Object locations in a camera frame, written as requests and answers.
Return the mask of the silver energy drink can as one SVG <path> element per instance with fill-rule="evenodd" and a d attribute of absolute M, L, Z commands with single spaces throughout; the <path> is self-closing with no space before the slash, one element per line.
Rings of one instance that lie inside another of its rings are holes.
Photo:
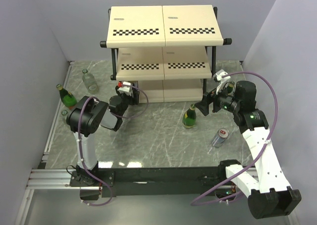
<path fill-rule="evenodd" d="M 213 147 L 221 147 L 223 143 L 229 138 L 229 131 L 226 128 L 221 128 L 217 131 L 211 141 Z"/>

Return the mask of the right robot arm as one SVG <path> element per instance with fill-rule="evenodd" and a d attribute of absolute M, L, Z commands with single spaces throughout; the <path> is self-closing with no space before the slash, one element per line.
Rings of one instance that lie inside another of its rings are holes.
<path fill-rule="evenodd" d="M 233 95 L 229 86 L 217 87 L 203 95 L 195 106 L 203 115 L 209 114 L 209 105 L 213 112 L 226 110 L 234 116 L 234 122 L 246 141 L 258 179 L 254 179 L 247 170 L 234 160 L 220 162 L 217 179 L 219 184 L 205 192 L 208 195 L 222 185 L 233 182 L 248 198 L 248 206 L 255 219 L 287 216 L 300 203 L 302 196 L 298 189 L 292 189 L 286 179 L 271 142 L 271 127 L 265 114 L 256 108 L 256 86 L 250 81 L 239 81 Z"/>

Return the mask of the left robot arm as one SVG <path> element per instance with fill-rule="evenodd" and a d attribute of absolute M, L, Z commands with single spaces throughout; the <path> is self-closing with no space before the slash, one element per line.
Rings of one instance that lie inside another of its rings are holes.
<path fill-rule="evenodd" d="M 119 82 L 116 95 L 108 103 L 84 96 L 66 118 L 77 144 L 76 172 L 87 186 L 98 183 L 98 159 L 95 151 L 95 132 L 102 126 L 117 131 L 129 106 L 139 103 L 139 92 L 134 83 Z"/>

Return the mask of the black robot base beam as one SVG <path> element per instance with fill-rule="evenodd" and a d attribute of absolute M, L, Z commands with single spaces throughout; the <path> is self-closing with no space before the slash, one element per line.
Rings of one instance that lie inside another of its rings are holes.
<path fill-rule="evenodd" d="M 202 194 L 225 180 L 224 171 L 218 167 L 186 168 L 110 168 L 99 169 L 97 177 L 110 189 L 86 175 L 72 172 L 70 187 L 98 190 L 103 198 L 110 195 L 183 195 Z"/>

